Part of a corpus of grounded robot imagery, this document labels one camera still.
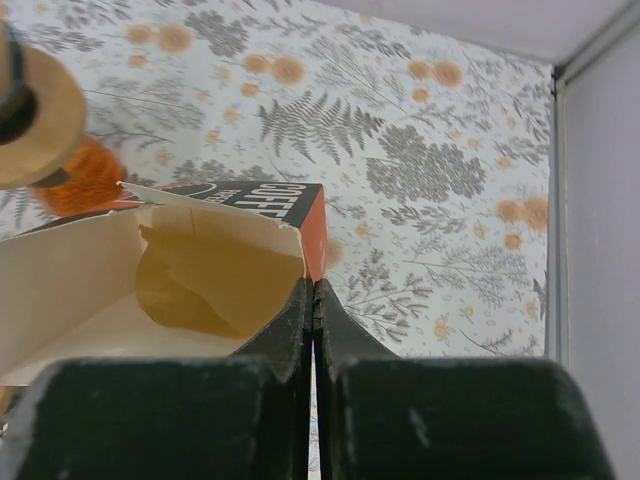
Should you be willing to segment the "wooden ring dripper stand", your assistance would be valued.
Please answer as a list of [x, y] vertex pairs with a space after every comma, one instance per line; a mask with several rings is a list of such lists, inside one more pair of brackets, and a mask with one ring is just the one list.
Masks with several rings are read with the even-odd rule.
[[25, 83], [32, 111], [1, 139], [1, 187], [60, 183], [85, 131], [86, 104], [78, 83], [54, 57], [26, 46]]

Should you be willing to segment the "blue glass dripper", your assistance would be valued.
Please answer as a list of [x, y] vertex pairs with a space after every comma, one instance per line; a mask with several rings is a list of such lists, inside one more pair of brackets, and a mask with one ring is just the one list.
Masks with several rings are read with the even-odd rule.
[[22, 136], [37, 114], [36, 97], [26, 82], [26, 64], [21, 42], [10, 33], [9, 86], [1, 95], [1, 144], [8, 144]]

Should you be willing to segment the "brown paper coffee filter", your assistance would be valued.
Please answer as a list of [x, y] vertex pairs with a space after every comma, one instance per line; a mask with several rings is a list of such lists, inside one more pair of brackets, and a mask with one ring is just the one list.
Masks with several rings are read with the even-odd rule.
[[4, 21], [0, 23], [0, 96], [4, 97], [11, 85], [12, 66], [10, 52], [10, 31]]

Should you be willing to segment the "orange glass carafe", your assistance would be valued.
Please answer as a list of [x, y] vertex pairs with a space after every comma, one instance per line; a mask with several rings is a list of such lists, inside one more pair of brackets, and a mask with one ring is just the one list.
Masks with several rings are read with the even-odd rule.
[[29, 187], [52, 214], [66, 217], [90, 212], [119, 198], [127, 170], [119, 158], [85, 135], [79, 149], [58, 171]]

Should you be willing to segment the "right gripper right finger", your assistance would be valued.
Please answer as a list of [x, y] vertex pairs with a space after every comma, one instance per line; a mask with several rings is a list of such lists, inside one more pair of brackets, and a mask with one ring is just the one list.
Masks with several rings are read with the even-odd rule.
[[335, 399], [339, 369], [352, 358], [394, 358], [340, 303], [330, 282], [314, 284], [312, 333], [315, 356], [320, 474], [332, 477], [332, 440], [336, 436]]

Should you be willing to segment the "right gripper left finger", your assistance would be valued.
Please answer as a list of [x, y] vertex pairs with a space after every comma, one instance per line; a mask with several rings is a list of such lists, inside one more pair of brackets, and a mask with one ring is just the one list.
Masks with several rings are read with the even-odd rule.
[[311, 281], [300, 278], [282, 310], [231, 355], [265, 360], [276, 379], [285, 383], [302, 363], [310, 330]]

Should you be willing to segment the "orange coffee filter box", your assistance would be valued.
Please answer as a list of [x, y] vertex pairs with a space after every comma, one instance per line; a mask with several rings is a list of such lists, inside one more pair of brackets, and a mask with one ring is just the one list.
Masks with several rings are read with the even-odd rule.
[[80, 357], [221, 357], [326, 269], [319, 184], [217, 181], [125, 196], [1, 243], [1, 382]]

